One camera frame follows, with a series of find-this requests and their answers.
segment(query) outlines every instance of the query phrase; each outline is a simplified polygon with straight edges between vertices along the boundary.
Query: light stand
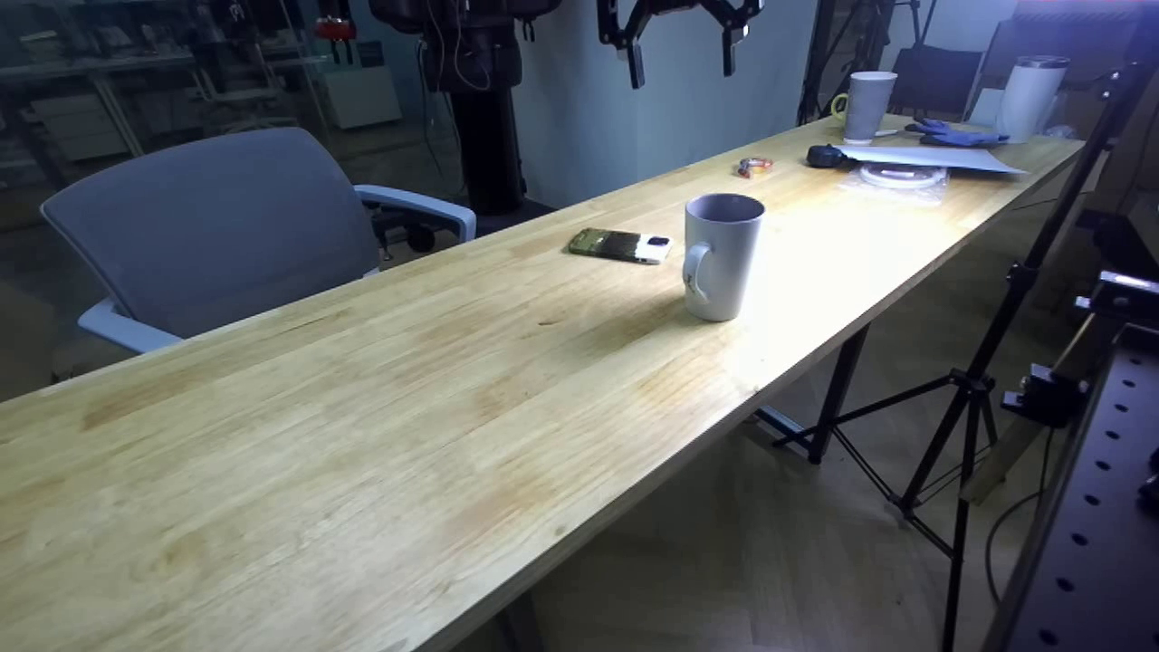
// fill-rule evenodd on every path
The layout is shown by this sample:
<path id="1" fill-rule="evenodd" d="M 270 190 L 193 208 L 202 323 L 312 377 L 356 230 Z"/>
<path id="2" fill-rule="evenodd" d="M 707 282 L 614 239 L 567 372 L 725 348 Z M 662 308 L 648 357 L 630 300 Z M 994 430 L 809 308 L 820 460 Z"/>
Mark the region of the light stand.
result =
<path id="1" fill-rule="evenodd" d="M 952 430 L 957 430 L 957 425 L 964 418 L 968 418 L 968 430 L 964 430 L 964 457 L 962 457 L 962 491 L 972 483 L 976 452 L 977 452 L 977 427 L 985 425 L 988 437 L 995 436 L 995 419 L 994 419 L 994 406 L 988 406 L 988 393 L 994 393 L 988 361 L 994 361 L 995 348 L 1004 344 L 1006 331 L 1014 325 L 1014 314 L 1024 305 L 1024 296 L 1028 296 L 1028 290 L 1034 290 L 1034 282 L 1038 282 L 1038 277 L 1039 277 L 1059 232 L 1064 230 L 1071 208 L 1079 202 L 1079 194 L 1085 194 L 1091 172 L 1098 167 L 1103 154 L 1109 149 L 1109 143 L 1123 130 L 1127 115 L 1134 114 L 1149 75 L 1152 75 L 1152 68 L 1144 68 L 1144 66 L 1129 66 L 1127 75 L 1123 73 L 1113 75 L 1113 85 L 1119 92 L 1105 93 L 1109 109 L 1103 114 L 1103 120 L 1094 122 L 1087 145 L 1079 149 L 1079 156 L 1071 163 L 1071 175 L 1070 175 L 1070 181 L 1061 190 L 1061 201 L 1059 201 L 1056 215 L 1047 216 L 1047 224 L 1039 230 L 1034 251 L 1024 255 L 1023 264 L 1010 270 L 1004 305 L 995 308 L 995 314 L 994 314 L 994 323 L 988 323 L 988 331 L 985 331 L 985 338 L 983 338 L 983 344 L 977 344 L 977 352 L 976 352 L 976 359 L 972 359 L 972 367 L 964 372 L 952 371 L 946 377 L 917 386 L 917 388 L 899 393 L 893 399 L 882 399 L 875 406 L 841 413 L 853 371 L 857 371 L 858 352 L 865 344 L 865 331 L 861 331 L 841 348 L 838 372 L 835 372 L 835 386 L 828 393 L 828 404 L 823 404 L 823 413 L 820 413 L 814 427 L 799 427 L 788 418 L 778 418 L 777 411 L 761 411 L 759 413 L 761 419 L 768 419 L 777 430 L 788 436 L 783 441 L 805 445 L 811 464 L 820 464 L 828 445 L 830 445 L 830 437 L 838 437 L 848 449 L 848 457 L 865 471 L 865 478 L 886 492 L 886 499 L 895 505 L 901 512 L 901 520 L 919 538 L 929 538 L 940 551 L 950 555 L 950 596 L 946 596 L 946 621 L 941 621 L 941 650 L 946 652 L 957 640 L 957 605 L 962 605 L 962 582 L 964 582 L 964 551 L 968 551 L 972 505 L 968 505 L 964 492 L 957 498 L 952 539 L 946 542 L 917 515 L 919 492 L 929 491 L 929 478 L 931 478 L 940 457 L 946 452 L 946 441 L 952 437 Z M 924 449 L 912 478 L 907 483 L 901 492 L 895 492 L 882 478 L 882 471 L 848 441 L 841 425 L 871 418 L 871 413 L 882 413 L 888 406 L 911 404 L 917 394 L 929 394 L 929 393 L 940 393 L 940 388 L 950 388 L 950 386 L 957 388 L 952 404 L 950 404 L 931 445 Z"/>

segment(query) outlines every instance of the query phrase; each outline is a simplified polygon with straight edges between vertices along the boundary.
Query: gray floor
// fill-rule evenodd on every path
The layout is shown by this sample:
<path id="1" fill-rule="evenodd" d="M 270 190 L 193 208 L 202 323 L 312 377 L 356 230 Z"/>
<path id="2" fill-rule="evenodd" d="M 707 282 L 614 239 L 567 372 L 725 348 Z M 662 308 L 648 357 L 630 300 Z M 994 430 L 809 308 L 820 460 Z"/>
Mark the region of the gray floor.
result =
<path id="1" fill-rule="evenodd" d="M 392 181 L 392 175 L 378 175 L 369 154 L 356 178 Z M 423 178 L 439 181 L 427 172 L 409 178 L 409 190 L 422 190 Z M 983 236 L 877 320 L 853 404 L 964 367 L 1004 296 L 1006 264 L 1017 260 L 1044 215 L 1044 202 L 1014 209 L 1004 230 Z M 1024 361 L 1061 352 L 1071 331 L 1061 296 L 1079 277 L 1085 264 L 1056 264 L 1044 282 L 1056 290 L 1034 300 L 999 352 L 999 388 L 1010 388 Z M 96 279 L 51 232 L 0 232 L 0 399 L 121 359 L 118 348 L 96 344 L 74 325 L 96 296 Z M 799 377 L 778 406 L 809 418 L 830 367 L 835 359 L 823 359 Z M 901 485 L 941 406 L 946 393 L 848 430 Z M 823 466 L 811 466 L 794 452 L 759 445 L 752 430 L 759 427 L 748 425 L 723 437 L 535 582 L 532 605 L 551 652 L 936 650 L 946 559 L 899 526 L 848 452 L 835 449 Z M 1038 471 L 1039 460 L 1024 460 L 976 515 L 962 650 L 977 650 L 994 621 L 983 538 L 1006 505 L 1038 485 Z M 941 491 L 924 515 L 950 526 L 952 491 Z M 1014 565 L 1024 526 L 1023 515 L 999 538 L 999 579 Z M 487 622 L 484 632 L 448 632 L 442 640 L 487 652 L 504 638 L 496 622 Z"/>

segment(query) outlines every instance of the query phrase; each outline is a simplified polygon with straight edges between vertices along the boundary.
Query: wooden table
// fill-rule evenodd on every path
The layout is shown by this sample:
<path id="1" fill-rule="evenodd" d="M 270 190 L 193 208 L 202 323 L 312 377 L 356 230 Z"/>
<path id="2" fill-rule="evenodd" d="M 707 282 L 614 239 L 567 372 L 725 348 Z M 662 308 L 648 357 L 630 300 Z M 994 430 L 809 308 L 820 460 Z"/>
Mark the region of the wooden table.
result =
<path id="1" fill-rule="evenodd" d="M 899 196 L 809 172 L 835 122 L 569 208 L 0 406 L 0 650 L 413 650 L 742 419 L 952 258 L 1017 181 Z M 738 156 L 772 156 L 761 181 Z M 680 313 L 680 258 L 562 255 L 584 224 L 680 236 L 765 201 L 748 314 Z"/>

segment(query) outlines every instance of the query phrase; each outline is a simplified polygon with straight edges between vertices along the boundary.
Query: chair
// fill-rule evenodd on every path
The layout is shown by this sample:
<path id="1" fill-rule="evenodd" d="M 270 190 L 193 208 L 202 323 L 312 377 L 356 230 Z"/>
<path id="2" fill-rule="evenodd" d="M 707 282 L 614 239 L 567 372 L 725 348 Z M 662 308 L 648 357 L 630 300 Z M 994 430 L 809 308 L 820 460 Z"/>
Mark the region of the chair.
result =
<path id="1" fill-rule="evenodd" d="M 366 208 L 475 239 L 475 215 L 432 196 L 353 185 L 296 128 L 165 149 L 90 175 L 42 215 L 90 264 L 104 300 L 80 325 L 159 352 L 224 323 L 378 272 Z"/>

